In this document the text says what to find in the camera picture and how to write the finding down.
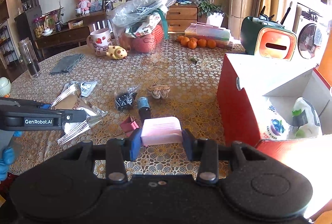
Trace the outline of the blue gloved left hand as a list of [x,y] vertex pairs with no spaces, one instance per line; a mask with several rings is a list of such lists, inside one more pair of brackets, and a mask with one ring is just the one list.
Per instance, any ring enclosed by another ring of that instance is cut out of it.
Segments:
[[1,130],[1,181],[7,178],[10,166],[21,154],[22,146],[16,142],[16,138],[22,134],[22,131]]

